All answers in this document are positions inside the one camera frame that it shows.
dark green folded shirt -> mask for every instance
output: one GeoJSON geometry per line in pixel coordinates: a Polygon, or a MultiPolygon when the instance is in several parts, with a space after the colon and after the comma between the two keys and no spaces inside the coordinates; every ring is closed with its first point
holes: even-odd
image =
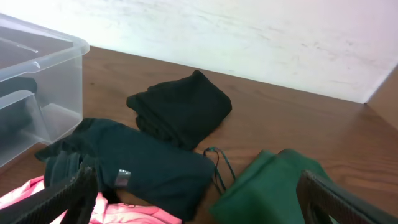
{"type": "Polygon", "coordinates": [[[215,168],[201,154],[95,118],[85,118],[70,136],[35,156],[47,163],[46,186],[73,175],[82,163],[96,168],[99,190],[109,195],[120,187],[116,182],[123,170],[126,191],[186,221],[194,217],[215,168]]]}
{"type": "Polygon", "coordinates": [[[330,180],[317,161],[292,149],[261,151],[210,212],[224,224],[304,224],[296,195],[303,170],[330,180]]]}

black folded clothing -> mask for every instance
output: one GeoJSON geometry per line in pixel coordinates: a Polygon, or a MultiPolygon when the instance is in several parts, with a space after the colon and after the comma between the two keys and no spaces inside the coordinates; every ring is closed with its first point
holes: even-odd
{"type": "Polygon", "coordinates": [[[232,110],[228,96],[198,70],[128,97],[127,106],[137,112],[141,131],[185,150],[194,149],[232,110]]]}

wooden table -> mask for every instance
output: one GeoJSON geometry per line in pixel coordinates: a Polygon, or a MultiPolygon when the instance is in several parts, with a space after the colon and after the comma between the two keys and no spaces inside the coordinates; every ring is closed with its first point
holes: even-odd
{"type": "MultiPolygon", "coordinates": [[[[84,117],[108,118],[137,128],[126,98],[148,86],[189,76],[193,68],[92,47],[83,60],[84,117]]],[[[366,105],[202,71],[233,104],[222,125],[202,141],[224,150],[240,174],[260,150],[295,149],[320,161],[346,190],[398,216],[398,131],[366,105]]],[[[219,165],[228,185],[226,164],[219,165]]],[[[0,195],[44,165],[32,153],[0,175],[0,195]]],[[[192,223],[214,223],[207,212],[218,193],[210,187],[192,223]]]]}

folded clothing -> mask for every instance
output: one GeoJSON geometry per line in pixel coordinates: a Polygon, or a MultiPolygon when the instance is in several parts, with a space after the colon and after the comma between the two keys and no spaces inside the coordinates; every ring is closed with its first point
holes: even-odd
{"type": "Polygon", "coordinates": [[[261,151],[235,183],[210,208],[220,223],[304,224],[296,186],[303,170],[330,180],[321,165],[285,149],[261,151]]]}
{"type": "Polygon", "coordinates": [[[214,163],[107,119],[85,118],[64,139],[35,154],[46,162],[46,186],[73,175],[80,163],[97,170],[99,191],[115,202],[121,170],[124,189],[182,220],[191,220],[211,183],[214,163]]]}
{"type": "Polygon", "coordinates": [[[159,83],[127,98],[138,128],[173,146],[192,150],[232,110],[231,100],[202,72],[159,83]]]}
{"type": "MultiPolygon", "coordinates": [[[[6,208],[44,189],[44,177],[29,180],[0,198],[0,209],[6,208]]],[[[91,224],[113,223],[148,223],[148,224],[181,224],[182,221],[162,209],[150,206],[125,205],[123,203],[110,205],[101,193],[97,195],[95,207],[91,214],[91,224]]],[[[51,224],[61,223],[66,212],[56,218],[51,224]]]]}

pink jacket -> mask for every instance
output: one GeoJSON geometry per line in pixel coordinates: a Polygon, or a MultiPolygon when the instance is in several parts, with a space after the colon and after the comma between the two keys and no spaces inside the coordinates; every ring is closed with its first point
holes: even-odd
{"type": "MultiPolygon", "coordinates": [[[[44,178],[36,177],[23,186],[14,189],[0,198],[0,209],[19,202],[32,194],[44,189],[44,178]]],[[[108,205],[108,201],[98,193],[93,213],[91,214],[91,224],[181,224],[181,220],[168,214],[162,209],[149,206],[133,206],[123,203],[108,205]]],[[[52,224],[59,224],[65,212],[55,219],[52,224]]]]}

